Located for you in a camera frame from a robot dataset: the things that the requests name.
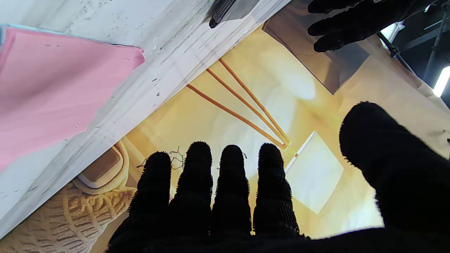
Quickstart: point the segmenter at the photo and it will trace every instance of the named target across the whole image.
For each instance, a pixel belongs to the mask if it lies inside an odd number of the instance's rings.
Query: pink paper
[[[0,172],[14,159],[87,129],[141,65],[142,49],[4,28],[0,49]]]

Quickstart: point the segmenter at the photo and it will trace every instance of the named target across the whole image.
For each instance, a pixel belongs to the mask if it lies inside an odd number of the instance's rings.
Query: fuzzy black glove
[[[316,52],[337,50],[403,21],[435,1],[383,0],[374,3],[374,0],[314,0],[308,6],[310,13],[327,14],[332,10],[353,7],[312,24],[308,33],[312,36],[323,35],[314,44]]]

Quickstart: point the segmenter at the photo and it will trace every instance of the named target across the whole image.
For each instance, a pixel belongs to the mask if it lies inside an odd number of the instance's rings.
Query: orange rod
[[[219,59],[220,63],[226,68],[226,70],[228,70],[228,72],[236,79],[236,81],[241,85],[241,87],[247,92],[247,94],[253,99],[253,101],[255,101],[255,103],[261,108],[261,110],[264,112],[264,114],[267,115],[267,117],[269,118],[270,122],[273,123],[273,125],[276,127],[276,129],[280,132],[280,134],[286,139],[287,144],[291,144],[291,140],[289,139],[289,137],[286,135],[286,133],[281,129],[281,127],[277,124],[277,122],[274,120],[274,118],[272,118],[272,116],[270,115],[270,113],[266,110],[266,108],[264,107],[264,105],[261,104],[261,102],[258,100],[258,98],[255,97],[255,95],[250,91],[250,89],[244,84],[244,82],[242,82],[242,80],[236,75],[236,73],[234,73],[234,71],[225,63],[224,60],[222,60],[222,58]]]
[[[210,73],[223,87],[225,87],[229,92],[231,92],[235,97],[237,97],[242,103],[244,103],[247,107],[250,108],[277,136],[280,138],[282,142],[285,144],[289,144],[288,141],[278,132],[267,120],[262,116],[258,110],[256,110],[251,104],[249,104],[241,95],[239,95],[236,91],[234,91],[230,86],[228,86],[220,77],[218,77],[212,70],[206,69],[208,73]]]
[[[213,103],[215,106],[219,107],[220,109],[226,111],[227,113],[235,116],[236,118],[240,119],[241,121],[243,121],[244,123],[246,123],[247,125],[249,125],[251,128],[255,129],[256,131],[258,131],[260,134],[262,134],[265,138],[269,139],[271,142],[273,142],[275,145],[277,145],[278,147],[280,147],[281,149],[286,149],[286,145],[281,144],[279,141],[275,140],[272,136],[270,136],[268,133],[264,132],[262,129],[260,129],[258,126],[256,126],[255,124],[251,123],[250,121],[248,121],[247,119],[245,119],[244,117],[242,117],[241,115],[233,112],[232,110],[226,108],[225,106],[221,105],[220,103],[218,103],[217,101],[215,101],[214,99],[208,97],[207,95],[205,95],[204,93],[202,93],[201,91],[197,90],[195,87],[193,87],[192,85],[188,84],[187,85],[188,88],[190,88],[191,90],[193,90],[195,93],[199,94],[201,97],[203,97],[204,99],[208,100],[209,102]]]

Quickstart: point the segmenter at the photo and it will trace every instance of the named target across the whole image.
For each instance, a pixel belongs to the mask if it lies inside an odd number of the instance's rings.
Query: ceiling light
[[[441,97],[442,93],[444,92],[444,89],[447,86],[447,83],[450,78],[450,66],[445,67],[441,71],[441,75],[439,76],[436,85],[434,86],[433,93],[437,97]]]

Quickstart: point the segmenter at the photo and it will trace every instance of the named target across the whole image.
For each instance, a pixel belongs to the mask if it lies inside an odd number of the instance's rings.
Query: black glove
[[[169,203],[169,154],[152,154],[138,182],[130,215],[112,236],[107,252],[163,252],[173,246],[193,247],[198,252],[198,247],[220,244],[223,240],[228,246],[232,244],[230,240],[244,240],[247,245],[252,220],[243,153],[236,145],[223,150],[212,210],[211,165],[208,144],[192,143],[178,179],[177,193]],[[303,239],[293,211],[291,188],[285,179],[284,162],[275,145],[261,146],[258,170],[253,222],[256,236]]]
[[[374,3],[374,0],[314,0],[308,6],[310,13],[327,14],[332,10],[354,7],[312,24],[308,33],[311,36],[323,35],[314,44],[316,52],[337,50],[403,21],[435,1],[383,0]]]

